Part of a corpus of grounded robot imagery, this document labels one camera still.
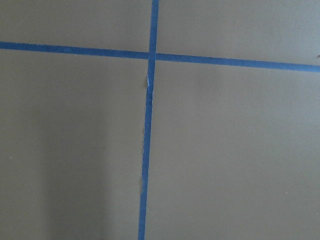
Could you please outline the brown paper table cover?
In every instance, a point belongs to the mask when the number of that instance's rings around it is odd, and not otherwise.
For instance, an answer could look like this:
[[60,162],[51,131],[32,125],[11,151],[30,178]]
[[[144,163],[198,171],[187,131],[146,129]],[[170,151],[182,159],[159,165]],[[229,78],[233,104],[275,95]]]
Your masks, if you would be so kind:
[[3,0],[3,240],[317,240],[317,0]]

